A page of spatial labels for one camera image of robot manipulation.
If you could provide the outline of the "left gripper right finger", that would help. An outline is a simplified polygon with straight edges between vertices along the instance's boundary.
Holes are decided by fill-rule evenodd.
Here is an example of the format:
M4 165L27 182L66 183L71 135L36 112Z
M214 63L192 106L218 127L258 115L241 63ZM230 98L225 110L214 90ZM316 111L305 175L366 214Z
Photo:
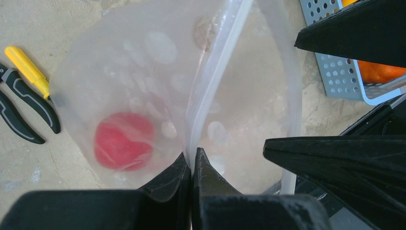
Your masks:
M309 195L244 195L197 148L193 176L194 230L329 230L327 212Z

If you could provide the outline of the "clear zip top bag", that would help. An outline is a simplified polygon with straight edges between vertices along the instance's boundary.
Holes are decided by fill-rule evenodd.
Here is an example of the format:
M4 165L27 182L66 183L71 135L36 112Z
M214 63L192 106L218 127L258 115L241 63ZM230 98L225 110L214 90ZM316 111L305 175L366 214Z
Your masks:
M112 9L51 77L63 127L107 188L138 188L203 148L244 194L291 195L295 175L264 159L266 139L300 133L300 63L282 0L148 0ZM111 170L97 125L131 112L154 125L147 165Z

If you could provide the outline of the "red apple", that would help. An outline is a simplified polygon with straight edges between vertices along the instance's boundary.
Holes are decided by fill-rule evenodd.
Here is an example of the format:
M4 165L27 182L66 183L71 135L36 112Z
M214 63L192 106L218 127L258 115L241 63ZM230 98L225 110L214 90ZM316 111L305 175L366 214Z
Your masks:
M154 125L148 118L131 112L115 113L97 125L94 156L105 168L136 171L150 161L154 141Z

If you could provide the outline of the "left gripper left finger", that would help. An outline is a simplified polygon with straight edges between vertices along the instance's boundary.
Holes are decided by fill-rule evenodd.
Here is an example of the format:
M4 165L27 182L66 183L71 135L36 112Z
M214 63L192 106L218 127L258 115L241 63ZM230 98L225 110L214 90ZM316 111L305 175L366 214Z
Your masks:
M22 195L3 230L184 230L191 170L183 154L136 190L44 190Z

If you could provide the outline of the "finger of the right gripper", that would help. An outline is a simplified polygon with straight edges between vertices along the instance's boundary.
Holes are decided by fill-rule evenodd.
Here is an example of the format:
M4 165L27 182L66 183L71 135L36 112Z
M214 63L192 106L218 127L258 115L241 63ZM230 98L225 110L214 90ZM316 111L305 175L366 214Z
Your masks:
M302 29L295 47L315 53L406 66L406 2L358 0Z
M405 136L273 138L263 156L320 186L371 228L405 229Z

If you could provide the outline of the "orange mini pumpkin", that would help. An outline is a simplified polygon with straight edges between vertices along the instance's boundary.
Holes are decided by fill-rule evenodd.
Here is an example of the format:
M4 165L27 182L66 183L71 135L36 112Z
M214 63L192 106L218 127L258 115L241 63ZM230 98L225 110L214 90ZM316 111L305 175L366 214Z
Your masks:
M406 2L344 0L343 53L355 58L364 82L388 83L406 73Z

